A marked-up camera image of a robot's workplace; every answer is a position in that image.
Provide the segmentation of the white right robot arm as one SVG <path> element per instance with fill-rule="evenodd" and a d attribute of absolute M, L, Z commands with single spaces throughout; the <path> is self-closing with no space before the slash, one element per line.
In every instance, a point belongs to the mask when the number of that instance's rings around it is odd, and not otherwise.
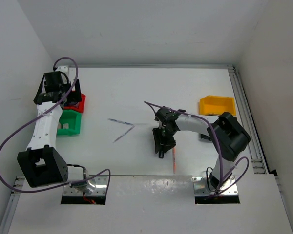
<path fill-rule="evenodd" d="M 174 135 L 178 131 L 191 131 L 210 138 L 218 153 L 218 159 L 210 173 L 209 185 L 216 191 L 219 191 L 229 178 L 238 156 L 251 141 L 237 118 L 229 112 L 215 117 L 200 116 L 163 106 L 155 112 L 155 121 L 159 126 L 153 128 L 152 132 L 155 153 L 159 158 L 163 158 L 166 152 L 176 146 Z"/>

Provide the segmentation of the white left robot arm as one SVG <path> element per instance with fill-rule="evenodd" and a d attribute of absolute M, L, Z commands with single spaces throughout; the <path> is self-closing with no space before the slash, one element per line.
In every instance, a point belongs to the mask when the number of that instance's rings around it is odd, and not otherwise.
<path fill-rule="evenodd" d="M 17 161 L 32 188 L 67 182 L 68 165 L 56 150 L 57 136 L 78 135 L 86 96 L 72 85 L 68 67 L 45 73 L 34 98 L 39 119 L 26 150 Z"/>

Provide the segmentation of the yellow highlighter marker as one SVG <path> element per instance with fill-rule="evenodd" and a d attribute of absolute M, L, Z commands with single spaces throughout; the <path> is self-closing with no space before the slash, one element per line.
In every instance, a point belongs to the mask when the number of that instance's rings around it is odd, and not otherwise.
<path fill-rule="evenodd" d="M 164 158 L 165 152 L 163 150 L 159 151 L 159 158 Z"/>

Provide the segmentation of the blue white pen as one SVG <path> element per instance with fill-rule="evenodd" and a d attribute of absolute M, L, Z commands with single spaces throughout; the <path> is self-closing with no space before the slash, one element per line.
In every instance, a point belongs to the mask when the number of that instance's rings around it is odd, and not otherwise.
<path fill-rule="evenodd" d="M 129 122 L 125 122 L 125 121 L 121 121 L 121 120 L 116 120 L 116 119 L 112 119 L 112 118 L 108 118 L 108 120 L 109 121 L 112 121 L 112 122 L 120 123 L 120 124 L 130 125 L 130 126 L 133 126 L 134 125 L 134 124 L 129 123 Z"/>

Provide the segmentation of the small white eraser card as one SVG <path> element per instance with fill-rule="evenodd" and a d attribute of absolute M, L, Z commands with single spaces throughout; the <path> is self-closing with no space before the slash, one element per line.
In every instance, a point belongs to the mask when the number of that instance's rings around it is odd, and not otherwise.
<path fill-rule="evenodd" d="M 64 124 L 62 125 L 62 128 L 63 128 L 63 129 L 69 129 L 69 124 L 68 124 L 68 123 L 64 123 Z"/>

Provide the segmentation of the orange pen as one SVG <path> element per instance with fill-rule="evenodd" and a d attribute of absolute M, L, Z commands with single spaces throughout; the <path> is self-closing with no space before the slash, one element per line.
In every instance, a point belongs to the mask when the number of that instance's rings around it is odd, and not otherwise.
<path fill-rule="evenodd" d="M 176 147 L 172 149 L 173 174 L 176 174 Z"/>

